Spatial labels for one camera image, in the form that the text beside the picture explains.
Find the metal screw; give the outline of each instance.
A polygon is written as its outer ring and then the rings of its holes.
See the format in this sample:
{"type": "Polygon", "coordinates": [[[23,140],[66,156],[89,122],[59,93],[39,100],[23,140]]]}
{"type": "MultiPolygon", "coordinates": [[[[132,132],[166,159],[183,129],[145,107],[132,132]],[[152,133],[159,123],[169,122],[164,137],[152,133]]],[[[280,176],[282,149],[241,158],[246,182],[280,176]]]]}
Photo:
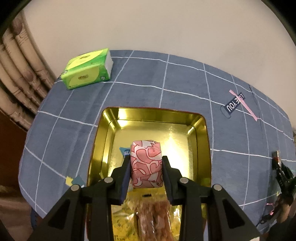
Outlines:
{"type": "Polygon", "coordinates": [[[221,190],[222,190],[222,186],[219,185],[219,184],[215,184],[215,185],[214,185],[214,189],[215,189],[216,191],[221,191],[221,190]]]}
{"type": "Polygon", "coordinates": [[[180,182],[186,184],[188,182],[188,178],[182,177],[180,178],[180,182]]]}
{"type": "Polygon", "coordinates": [[[77,185],[77,184],[72,185],[72,186],[71,186],[71,190],[72,190],[73,192],[79,190],[79,185],[77,185]]]}
{"type": "Polygon", "coordinates": [[[113,182],[113,178],[112,178],[112,177],[106,177],[106,178],[104,179],[104,181],[105,181],[106,183],[111,183],[111,182],[113,182]]]}

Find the bamboo print curtain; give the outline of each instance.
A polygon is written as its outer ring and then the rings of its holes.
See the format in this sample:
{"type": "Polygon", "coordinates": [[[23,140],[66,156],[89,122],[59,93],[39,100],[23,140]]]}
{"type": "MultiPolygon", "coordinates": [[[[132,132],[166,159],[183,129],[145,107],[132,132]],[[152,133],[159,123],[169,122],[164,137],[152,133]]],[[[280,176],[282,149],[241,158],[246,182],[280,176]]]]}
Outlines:
{"type": "Polygon", "coordinates": [[[0,110],[28,130],[53,83],[18,14],[0,39],[0,110]]]}

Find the grid patterned tablecloth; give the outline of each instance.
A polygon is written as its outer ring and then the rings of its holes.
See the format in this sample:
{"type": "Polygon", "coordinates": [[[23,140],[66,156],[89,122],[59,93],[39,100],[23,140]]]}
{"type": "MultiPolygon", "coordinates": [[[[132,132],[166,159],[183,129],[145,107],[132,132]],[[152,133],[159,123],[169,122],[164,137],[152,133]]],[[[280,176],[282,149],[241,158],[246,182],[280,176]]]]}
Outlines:
{"type": "Polygon", "coordinates": [[[23,196],[44,217],[69,188],[66,176],[85,182],[101,112],[108,106],[162,107],[198,112],[206,118],[212,183],[221,184],[257,223],[279,190],[271,152],[295,174],[295,148],[286,113],[246,82],[212,66],[174,55],[111,51],[110,81],[67,90],[58,79],[27,133],[20,162],[23,196]],[[259,117],[239,106],[227,119],[220,107],[242,92],[259,117]]]}

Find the pink ribbon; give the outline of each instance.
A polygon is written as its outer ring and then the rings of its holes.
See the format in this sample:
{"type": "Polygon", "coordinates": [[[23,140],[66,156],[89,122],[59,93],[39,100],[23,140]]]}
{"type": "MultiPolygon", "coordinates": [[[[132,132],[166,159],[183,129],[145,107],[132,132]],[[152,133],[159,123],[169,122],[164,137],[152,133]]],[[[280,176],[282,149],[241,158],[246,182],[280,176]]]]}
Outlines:
{"type": "Polygon", "coordinates": [[[237,96],[232,90],[229,91],[231,94],[233,94],[237,100],[239,102],[241,102],[241,104],[247,109],[247,111],[251,114],[251,116],[255,119],[255,121],[258,120],[258,118],[256,117],[256,115],[253,113],[253,111],[251,111],[250,107],[248,107],[248,105],[246,104],[246,102],[242,99],[242,97],[237,96]]]}

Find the pink wrapped box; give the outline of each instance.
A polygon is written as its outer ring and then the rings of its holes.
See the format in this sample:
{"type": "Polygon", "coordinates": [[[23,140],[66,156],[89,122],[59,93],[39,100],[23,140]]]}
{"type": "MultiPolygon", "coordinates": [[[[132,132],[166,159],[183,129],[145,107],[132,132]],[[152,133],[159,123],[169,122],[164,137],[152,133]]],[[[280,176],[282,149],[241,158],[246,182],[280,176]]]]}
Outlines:
{"type": "Polygon", "coordinates": [[[159,188],[163,185],[160,143],[134,141],[131,145],[131,178],[134,188],[159,188]]]}

